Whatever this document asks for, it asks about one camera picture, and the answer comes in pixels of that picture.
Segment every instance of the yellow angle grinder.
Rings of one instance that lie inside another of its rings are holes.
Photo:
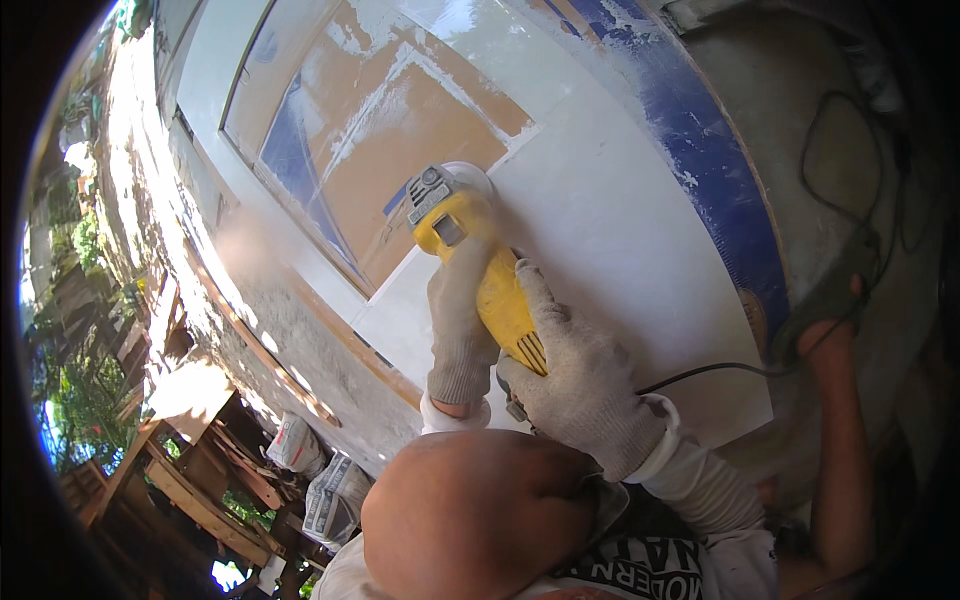
[[[493,186],[480,168],[462,161],[431,164],[407,182],[408,217],[417,245],[444,264],[469,235],[495,240]],[[516,280],[516,256],[500,242],[477,290],[477,312],[494,340],[531,371],[546,375],[543,344]]]

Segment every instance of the person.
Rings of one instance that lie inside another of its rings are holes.
[[[816,552],[778,566],[756,487],[696,444],[668,398],[636,396],[624,348],[555,302],[525,259],[516,276],[549,374],[497,360],[474,300],[490,245],[462,244],[427,289],[435,362],[423,435],[373,485],[363,533],[333,559],[314,598],[792,597],[869,560],[852,327],[836,327],[807,356],[824,407]],[[813,325],[799,352],[832,326]],[[494,364],[538,435],[486,428]]]

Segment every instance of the wooden trim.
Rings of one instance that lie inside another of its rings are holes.
[[[120,465],[117,466],[116,470],[107,480],[107,491],[104,492],[103,497],[100,498],[100,506],[97,507],[96,513],[93,514],[93,519],[97,519],[104,514],[110,504],[110,500],[113,499],[113,495],[127,483],[131,475],[131,466],[136,462],[137,455],[140,453],[140,450],[143,449],[143,446],[157,433],[156,430],[162,423],[163,419],[153,419],[148,420],[140,426],[136,439],[134,439],[130,447],[127,448],[123,460],[120,461]]]
[[[146,474],[154,484],[182,511],[203,527],[217,540],[222,541],[244,558],[259,566],[270,559],[270,546],[266,541],[225,515],[206,494],[195,488],[177,468],[167,460],[166,452],[156,442],[147,443],[147,451],[154,460],[147,466]]]
[[[334,427],[341,427],[342,424],[340,420],[333,414],[332,409],[327,406],[324,402],[317,400],[310,392],[308,392],[301,384],[288,373],[283,366],[277,362],[276,358],[263,346],[263,343],[260,342],[259,338],[250,330],[250,327],[240,318],[240,315],[233,310],[233,307],[230,306],[229,301],[221,293],[220,288],[217,286],[216,281],[210,276],[210,273],[206,270],[202,260],[197,255],[197,251],[194,250],[193,245],[190,244],[190,241],[186,238],[183,239],[183,248],[186,250],[186,261],[190,265],[190,268],[193,269],[194,273],[197,275],[197,278],[200,280],[200,283],[206,289],[206,292],[209,294],[210,299],[220,308],[221,312],[224,314],[224,317],[227,318],[227,321],[233,326],[233,330],[243,339],[247,344],[247,347],[252,350],[256,357],[268,367],[271,371],[274,372],[274,376],[277,379],[277,382],[286,388],[288,392],[293,394],[297,400],[301,403],[306,404],[311,412],[316,414],[321,419],[325,420],[327,423]]]
[[[364,344],[363,341],[357,337],[353,328],[341,319],[340,315],[334,312],[329,304],[324,302],[324,299],[313,291],[310,284],[307,283],[299,273],[286,267],[284,268],[284,276],[290,284],[291,289],[297,294],[297,297],[300,298],[300,301],[306,304],[307,308],[313,312],[313,316],[324,324],[324,326],[347,347],[347,350],[349,350],[351,354],[356,356],[367,369],[373,371],[377,379],[387,384],[387,387],[393,390],[397,396],[400,396],[404,402],[413,406],[418,411],[420,410],[420,397],[423,395],[423,391],[420,388],[404,377],[403,373],[392,367],[388,367],[387,364],[377,356],[376,350]]]

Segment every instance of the gloved hand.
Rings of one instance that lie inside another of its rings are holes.
[[[543,343],[548,375],[509,356],[500,358],[497,373],[538,429],[592,456],[607,481],[622,480],[657,447],[666,421],[634,393],[633,365],[612,334],[555,302],[529,260],[517,262],[516,277]]]
[[[476,298],[492,253],[492,244],[468,237],[426,286],[433,321],[433,369],[426,389],[443,404],[467,404],[490,390],[499,345],[480,321]]]

